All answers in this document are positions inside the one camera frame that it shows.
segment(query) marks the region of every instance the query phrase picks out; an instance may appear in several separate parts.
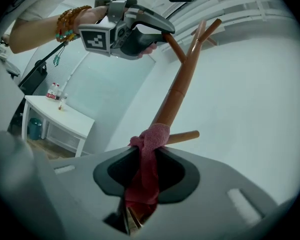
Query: red cloth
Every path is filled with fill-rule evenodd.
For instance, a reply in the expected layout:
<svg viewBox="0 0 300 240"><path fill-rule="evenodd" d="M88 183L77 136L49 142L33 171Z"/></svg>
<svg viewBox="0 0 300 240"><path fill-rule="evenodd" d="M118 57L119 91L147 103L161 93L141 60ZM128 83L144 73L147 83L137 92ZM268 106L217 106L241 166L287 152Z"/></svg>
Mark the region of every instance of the red cloth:
<svg viewBox="0 0 300 240"><path fill-rule="evenodd" d="M144 204L145 211L153 212L157 206L159 181L155 149L167 144L169 135L169 126L155 123L142 132L139 137L134 136L130 139L130 146L139 148L140 167L125 191L127 207L140 207Z"/></svg>

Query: hand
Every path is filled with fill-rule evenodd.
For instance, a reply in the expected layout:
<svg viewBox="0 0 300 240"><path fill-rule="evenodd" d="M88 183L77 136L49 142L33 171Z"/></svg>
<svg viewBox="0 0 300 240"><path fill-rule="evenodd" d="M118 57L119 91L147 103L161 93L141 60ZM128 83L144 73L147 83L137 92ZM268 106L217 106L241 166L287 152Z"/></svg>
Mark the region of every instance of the hand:
<svg viewBox="0 0 300 240"><path fill-rule="evenodd" d="M81 11L78 16L74 19L73 31L78 34L78 27L80 24L95 24L99 20L103 19L108 11L107 6L98 6ZM151 44L147 49L141 52L138 58L142 58L143 55L151 54L153 50L157 48L155 43Z"/></svg>

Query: white sleeve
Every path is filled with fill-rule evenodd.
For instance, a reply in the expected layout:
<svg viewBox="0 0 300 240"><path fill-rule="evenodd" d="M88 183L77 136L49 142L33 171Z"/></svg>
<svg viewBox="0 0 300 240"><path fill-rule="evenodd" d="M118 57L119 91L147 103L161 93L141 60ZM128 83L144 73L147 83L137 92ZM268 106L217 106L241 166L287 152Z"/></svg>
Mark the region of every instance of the white sleeve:
<svg viewBox="0 0 300 240"><path fill-rule="evenodd" d="M38 0L28 7L18 18L35 21L47 18L64 0Z"/></svg>

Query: beaded bracelet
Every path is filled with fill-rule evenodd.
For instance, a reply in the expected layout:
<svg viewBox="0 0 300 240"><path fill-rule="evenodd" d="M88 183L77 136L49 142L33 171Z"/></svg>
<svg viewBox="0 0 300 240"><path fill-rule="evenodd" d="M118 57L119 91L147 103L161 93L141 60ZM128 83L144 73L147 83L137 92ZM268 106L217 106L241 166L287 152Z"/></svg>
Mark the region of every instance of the beaded bracelet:
<svg viewBox="0 0 300 240"><path fill-rule="evenodd" d="M89 5L81 6L75 9L66 10L60 15L56 23L55 38L58 42L73 41L80 37L79 34L74 33L73 27L76 17L83 10L92 8Z"/></svg>

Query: ceiling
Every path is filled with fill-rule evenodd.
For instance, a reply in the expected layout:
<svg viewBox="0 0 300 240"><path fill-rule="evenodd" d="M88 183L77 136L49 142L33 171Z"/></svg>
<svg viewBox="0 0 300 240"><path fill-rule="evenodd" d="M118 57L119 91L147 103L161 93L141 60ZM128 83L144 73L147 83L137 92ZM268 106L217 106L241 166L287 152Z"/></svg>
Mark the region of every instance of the ceiling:
<svg viewBox="0 0 300 240"><path fill-rule="evenodd" d="M66 0L64 3L75 7L85 4L93 6L94 0ZM201 20L206 20L209 27L216 18L220 18L222 24L212 38L219 45L265 36L300 39L298 23L281 0L196 0L188 4L171 3L169 0L138 0L138 3L164 17L170 16L169 20L176 29L174 38L183 49L189 46L192 39L190 33ZM203 46L204 49L210 47L212 45L209 43ZM169 45L162 45L160 49L173 57Z"/></svg>

